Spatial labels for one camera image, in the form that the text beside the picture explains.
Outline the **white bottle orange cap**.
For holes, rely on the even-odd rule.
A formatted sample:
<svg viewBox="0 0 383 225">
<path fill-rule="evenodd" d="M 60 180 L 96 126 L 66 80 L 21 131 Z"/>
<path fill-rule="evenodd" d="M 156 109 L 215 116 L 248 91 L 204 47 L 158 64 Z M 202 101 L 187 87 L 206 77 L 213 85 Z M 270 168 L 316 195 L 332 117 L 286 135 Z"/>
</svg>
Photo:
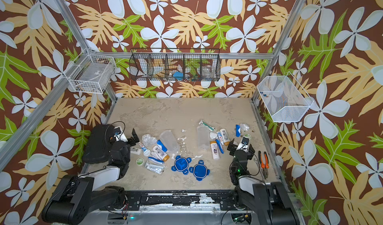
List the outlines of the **white bottle orange cap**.
<svg viewBox="0 0 383 225">
<path fill-rule="evenodd" d="M 220 133 L 222 135 L 222 138 L 223 138 L 223 142 L 226 146 L 229 145 L 230 143 L 230 139 L 229 139 L 229 135 L 228 135 L 228 132 L 226 129 L 220 129 Z"/>
<path fill-rule="evenodd" d="M 166 162 L 170 158 L 169 155 L 166 152 L 164 152 L 158 145 L 155 145 L 153 147 L 153 150 L 164 162 Z"/>
</svg>

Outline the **white toiletry tube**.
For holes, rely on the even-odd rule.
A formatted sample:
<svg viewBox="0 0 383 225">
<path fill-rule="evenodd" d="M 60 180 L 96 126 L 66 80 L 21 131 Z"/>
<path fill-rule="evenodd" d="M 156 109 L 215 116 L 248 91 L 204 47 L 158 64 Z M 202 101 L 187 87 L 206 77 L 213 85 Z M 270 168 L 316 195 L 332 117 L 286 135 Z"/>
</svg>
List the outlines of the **white toiletry tube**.
<svg viewBox="0 0 383 225">
<path fill-rule="evenodd" d="M 210 148 L 211 148 L 213 159 L 219 160 L 220 155 L 219 155 L 219 148 L 218 148 L 217 142 L 216 141 L 210 141 Z"/>
</svg>

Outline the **small toiletry tube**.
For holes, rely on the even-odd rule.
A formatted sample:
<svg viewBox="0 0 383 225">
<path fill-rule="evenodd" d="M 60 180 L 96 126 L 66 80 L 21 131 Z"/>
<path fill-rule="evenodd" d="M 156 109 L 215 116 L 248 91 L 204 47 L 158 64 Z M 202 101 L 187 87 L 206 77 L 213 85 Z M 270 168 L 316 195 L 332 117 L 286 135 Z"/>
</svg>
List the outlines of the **small toiletry tube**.
<svg viewBox="0 0 383 225">
<path fill-rule="evenodd" d="M 142 142 L 139 142 L 138 144 L 139 144 L 140 148 L 142 149 L 143 155 L 146 157 L 150 156 L 151 151 L 149 149 L 147 149 Z"/>
</svg>

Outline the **green round tin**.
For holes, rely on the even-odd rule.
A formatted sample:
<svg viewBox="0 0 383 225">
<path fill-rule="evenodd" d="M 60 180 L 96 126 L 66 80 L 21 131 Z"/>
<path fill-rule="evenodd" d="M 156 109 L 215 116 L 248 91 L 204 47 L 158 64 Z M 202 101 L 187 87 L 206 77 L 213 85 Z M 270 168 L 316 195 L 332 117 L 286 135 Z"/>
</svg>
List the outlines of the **green round tin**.
<svg viewBox="0 0 383 225">
<path fill-rule="evenodd" d="M 244 138 L 246 138 L 246 139 L 251 139 L 251 135 L 250 134 L 244 134 L 244 136 L 243 136 Z"/>
<path fill-rule="evenodd" d="M 136 159 L 136 165 L 142 166 L 144 164 L 145 160 L 143 158 L 137 158 Z"/>
</svg>

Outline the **blue small packet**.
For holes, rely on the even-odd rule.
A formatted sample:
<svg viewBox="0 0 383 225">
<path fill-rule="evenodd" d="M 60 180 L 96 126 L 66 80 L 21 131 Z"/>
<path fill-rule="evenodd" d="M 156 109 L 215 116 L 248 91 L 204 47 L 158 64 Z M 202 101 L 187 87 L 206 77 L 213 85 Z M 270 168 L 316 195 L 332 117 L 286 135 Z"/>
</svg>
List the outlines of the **blue small packet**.
<svg viewBox="0 0 383 225">
<path fill-rule="evenodd" d="M 235 125 L 235 135 L 236 135 L 236 137 L 241 136 L 241 126 L 240 125 Z"/>
</svg>

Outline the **green white toothpaste packet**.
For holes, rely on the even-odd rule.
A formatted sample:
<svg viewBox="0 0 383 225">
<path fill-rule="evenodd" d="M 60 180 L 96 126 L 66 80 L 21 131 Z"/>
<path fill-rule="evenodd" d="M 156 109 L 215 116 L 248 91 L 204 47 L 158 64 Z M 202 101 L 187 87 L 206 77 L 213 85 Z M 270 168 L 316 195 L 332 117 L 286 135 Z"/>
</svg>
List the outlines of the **green white toothpaste packet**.
<svg viewBox="0 0 383 225">
<path fill-rule="evenodd" d="M 204 125 L 206 126 L 210 131 L 214 132 L 215 131 L 215 128 L 210 126 L 209 124 L 207 124 L 205 121 L 203 120 L 200 120 L 200 122 L 198 123 L 199 125 Z"/>
</svg>

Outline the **clear jar blue lid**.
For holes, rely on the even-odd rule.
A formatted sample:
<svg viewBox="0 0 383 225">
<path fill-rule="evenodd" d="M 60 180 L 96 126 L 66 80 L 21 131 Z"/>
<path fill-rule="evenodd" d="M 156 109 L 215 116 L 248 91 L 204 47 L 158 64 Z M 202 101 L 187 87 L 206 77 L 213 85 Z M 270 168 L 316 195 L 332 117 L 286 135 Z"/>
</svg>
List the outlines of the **clear jar blue lid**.
<svg viewBox="0 0 383 225">
<path fill-rule="evenodd" d="M 167 151 L 172 154 L 177 154 L 180 146 L 173 135 L 171 130 L 165 130 L 160 134 L 160 140 L 164 144 L 164 146 L 167 148 Z"/>
</svg>

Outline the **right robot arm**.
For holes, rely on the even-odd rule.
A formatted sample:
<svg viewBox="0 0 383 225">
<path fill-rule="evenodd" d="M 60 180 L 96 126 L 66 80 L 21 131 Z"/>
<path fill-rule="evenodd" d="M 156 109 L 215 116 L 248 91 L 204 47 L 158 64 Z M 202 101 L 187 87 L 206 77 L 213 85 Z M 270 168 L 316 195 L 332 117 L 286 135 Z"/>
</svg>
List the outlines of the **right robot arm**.
<svg viewBox="0 0 383 225">
<path fill-rule="evenodd" d="M 249 140 L 236 145 L 234 140 L 227 145 L 233 156 L 229 165 L 231 182 L 235 185 L 235 202 L 256 213 L 261 225 L 299 225 L 299 216 L 281 182 L 266 183 L 248 170 L 248 161 L 256 159 L 259 174 L 268 178 L 269 159 L 266 152 L 252 148 Z"/>
</svg>

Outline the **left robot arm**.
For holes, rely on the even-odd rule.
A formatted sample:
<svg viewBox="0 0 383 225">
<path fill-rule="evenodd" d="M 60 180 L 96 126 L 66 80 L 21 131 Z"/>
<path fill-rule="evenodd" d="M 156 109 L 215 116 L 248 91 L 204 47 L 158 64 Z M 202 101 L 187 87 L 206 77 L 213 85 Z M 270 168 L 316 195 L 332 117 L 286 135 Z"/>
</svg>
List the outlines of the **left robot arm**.
<svg viewBox="0 0 383 225">
<path fill-rule="evenodd" d="M 123 130 L 110 125 L 94 128 L 83 161 L 108 164 L 94 172 L 64 176 L 42 211 L 44 222 L 78 225 L 95 210 L 125 206 L 124 188 L 111 183 L 125 176 L 130 163 L 130 149 L 140 139 L 135 131 L 130 138 L 123 138 L 123 134 Z"/>
</svg>

